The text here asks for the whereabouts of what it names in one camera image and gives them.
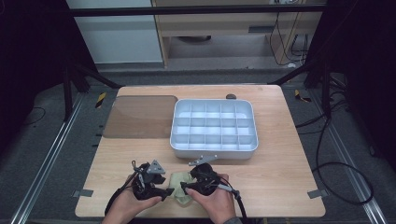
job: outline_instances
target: hand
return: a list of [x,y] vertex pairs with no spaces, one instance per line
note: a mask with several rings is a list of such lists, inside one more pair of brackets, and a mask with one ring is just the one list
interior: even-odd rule
[[[228,181],[228,175],[219,175]],[[216,189],[211,195],[205,196],[194,189],[186,189],[186,192],[198,202],[209,214],[210,219],[216,224],[236,217],[233,205],[233,194],[224,189]]]
[[105,219],[102,221],[103,224],[128,223],[141,211],[161,201],[162,198],[160,196],[142,201],[137,200],[131,188],[132,182],[133,179],[129,182],[128,187],[114,200]]

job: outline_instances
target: wire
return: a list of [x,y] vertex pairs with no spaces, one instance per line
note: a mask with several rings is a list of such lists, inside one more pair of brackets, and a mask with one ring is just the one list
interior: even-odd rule
[[227,185],[230,186],[230,188],[233,190],[233,191],[232,191],[232,194],[233,194],[233,196],[235,197],[236,201],[238,202],[239,208],[241,209],[241,214],[242,214],[243,223],[248,224],[248,215],[247,215],[247,211],[245,210],[245,206],[244,206],[244,204],[242,203],[242,198],[241,198],[241,196],[240,196],[240,194],[239,194],[239,191],[238,191],[238,190],[235,190],[235,189],[233,188],[233,186],[231,186],[230,182],[229,182],[227,179],[225,179],[225,178],[223,178],[223,177],[221,177],[221,179],[224,180],[224,181],[227,183]]
[[274,33],[275,29],[277,29],[277,32],[279,34],[280,43],[282,44],[283,53],[285,54],[286,58],[290,60],[290,62],[288,62],[288,63],[279,63],[276,60],[276,57],[275,57],[276,64],[277,65],[287,65],[289,63],[299,62],[298,60],[294,60],[294,59],[289,58],[288,54],[286,53],[285,44],[283,43],[282,35],[280,34],[279,22],[278,21],[279,21],[279,12],[276,13],[276,21],[275,21],[274,29],[273,29],[273,32],[270,35],[270,48],[271,48],[271,51],[272,51],[272,53],[273,53],[273,55],[275,57],[275,52],[274,52],[274,49],[272,47],[272,36],[273,36],[273,33]]
[[134,173],[133,173],[131,176],[129,176],[129,178],[125,181],[125,184],[122,185],[122,187],[120,188],[120,189],[122,189],[122,190],[128,188],[127,186],[128,186],[128,184],[129,184],[129,182],[131,182],[131,180],[133,180],[134,177],[135,177],[136,174],[137,174],[136,169],[138,169],[138,168],[136,168],[136,161],[132,161],[132,166],[134,167]]
[[[345,100],[341,100],[341,101],[335,103],[334,105],[332,105],[332,106],[331,106],[332,112],[337,111],[339,108],[336,108],[336,107],[339,106],[339,105],[345,104],[346,102],[347,102],[347,101],[345,101]],[[323,117],[325,117],[325,116],[326,116],[326,114],[321,114],[321,115],[317,116],[316,118],[309,119],[309,120],[307,120],[306,122],[301,123],[301,124],[297,124],[295,127],[296,127],[296,128],[302,128],[302,127],[304,127],[304,126],[313,124],[313,123],[317,122],[318,120],[320,120],[321,118],[323,118]]]
[[23,125],[35,124],[35,123],[39,122],[40,120],[42,120],[44,118],[44,116],[46,116],[47,112],[46,112],[46,109],[44,109],[43,107],[35,106],[35,107],[33,107],[33,109],[40,109],[40,110],[43,111],[43,114],[41,115],[40,118],[38,118],[38,119],[36,119],[34,121],[31,121],[31,122],[23,123]]
[[311,132],[311,133],[321,133],[321,130],[316,131],[316,132]]
[[306,56],[308,54],[308,35],[304,35],[304,45],[303,45],[303,49],[294,49],[294,45],[296,43],[298,35],[294,36],[293,41],[291,42],[291,47],[290,47],[290,51],[291,54],[297,57],[300,57],[300,65],[303,65],[305,63],[305,59]]
[[[355,167],[353,167],[353,166],[351,166],[351,165],[349,165],[349,164],[343,163],[343,162],[339,162],[339,161],[330,161],[330,162],[325,162],[325,163],[322,163],[321,165],[319,165],[318,155],[319,155],[320,145],[321,145],[321,141],[322,141],[322,139],[323,139],[324,131],[326,130],[326,127],[330,124],[330,121],[331,121],[331,119],[326,119],[325,125],[323,126],[323,128],[322,128],[322,130],[321,130],[320,137],[319,137],[319,140],[318,140],[317,153],[316,153],[316,157],[315,157],[316,166],[317,166],[317,167],[314,168],[314,169],[312,169],[312,172],[317,172],[317,173],[318,173],[318,177],[319,177],[320,181],[322,182],[322,184],[326,187],[326,189],[327,189],[329,192],[331,192],[331,193],[332,193],[335,197],[337,197],[338,199],[340,199],[340,200],[342,200],[342,201],[344,201],[344,202],[346,202],[346,203],[351,203],[351,204],[355,204],[355,205],[363,205],[363,204],[366,204],[366,203],[370,202],[370,201],[373,199],[373,197],[374,197],[374,188],[373,188],[373,185],[370,183],[370,181],[368,180],[368,178],[367,178],[366,175],[364,175],[361,171],[359,171],[359,170],[356,169]],[[367,183],[367,185],[368,185],[368,187],[369,187],[369,189],[370,189],[370,196],[369,196],[367,199],[365,199],[364,201],[362,201],[362,202],[356,202],[356,201],[349,200],[349,199],[347,199],[347,198],[341,196],[341,195],[338,194],[337,192],[335,192],[332,188],[330,188],[330,187],[326,184],[326,182],[323,180],[323,177],[322,177],[321,172],[320,172],[320,168],[322,168],[322,167],[324,167],[324,166],[328,166],[328,165],[343,165],[343,166],[346,166],[346,167],[348,167],[349,169],[352,169],[353,171],[357,172],[359,175],[361,175],[361,176],[363,177],[364,181]]]

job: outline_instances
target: small black object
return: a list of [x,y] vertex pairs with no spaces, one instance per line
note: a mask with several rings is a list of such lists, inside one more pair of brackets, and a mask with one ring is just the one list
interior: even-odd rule
[[116,192],[114,192],[113,196],[111,196],[110,200],[107,203],[106,209],[105,209],[105,215],[107,215],[108,210],[110,210],[111,204],[114,203],[114,200],[116,200],[117,197],[122,193],[123,189],[117,189]]
[[162,200],[172,194],[174,189],[157,189],[156,184],[162,184],[165,177],[158,174],[148,174],[150,164],[142,164],[138,170],[138,177],[132,182],[132,189],[137,200],[146,200],[155,196],[161,196]]
[[226,98],[227,100],[236,100],[236,95],[230,93],[230,94],[227,94],[227,95],[225,96],[225,98]]
[[208,196],[212,194],[220,184],[220,177],[213,171],[212,166],[208,163],[195,166],[190,171],[190,174],[192,178],[196,178],[197,181],[190,184],[180,182],[180,186],[185,194],[187,194],[186,188],[189,188],[195,189],[199,193]]

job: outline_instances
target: white cabinet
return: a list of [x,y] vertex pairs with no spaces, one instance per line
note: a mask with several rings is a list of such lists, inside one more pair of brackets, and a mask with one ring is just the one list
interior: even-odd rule
[[[149,0],[67,0],[70,8],[151,7]],[[99,70],[163,63],[153,16],[76,17]]]

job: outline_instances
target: black pole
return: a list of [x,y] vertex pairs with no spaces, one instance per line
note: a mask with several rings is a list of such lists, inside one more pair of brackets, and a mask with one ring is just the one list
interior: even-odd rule
[[266,13],[266,12],[318,12],[329,9],[327,4],[307,5],[240,5],[240,6],[195,6],[195,7],[117,7],[77,8],[52,10],[47,13],[72,17],[142,16],[176,14],[220,14],[220,13]]
[[67,121],[73,111],[73,99],[70,75],[67,66],[64,67],[64,121]]
[[332,116],[332,109],[330,106],[330,62],[323,61],[321,65],[322,75],[322,95],[321,95],[321,106],[327,119]]
[[86,74],[86,75],[88,75],[90,77],[95,78],[96,80],[104,83],[105,85],[107,85],[108,87],[110,87],[112,89],[119,89],[119,88],[123,87],[120,84],[117,84],[115,82],[112,82],[112,81],[108,80],[105,77],[102,77],[100,74],[97,74],[97,73],[93,72],[92,70],[82,66],[81,64],[75,64],[75,67],[76,67],[76,69],[78,71],[80,71],[80,72],[82,72],[82,73],[84,73],[84,74]]

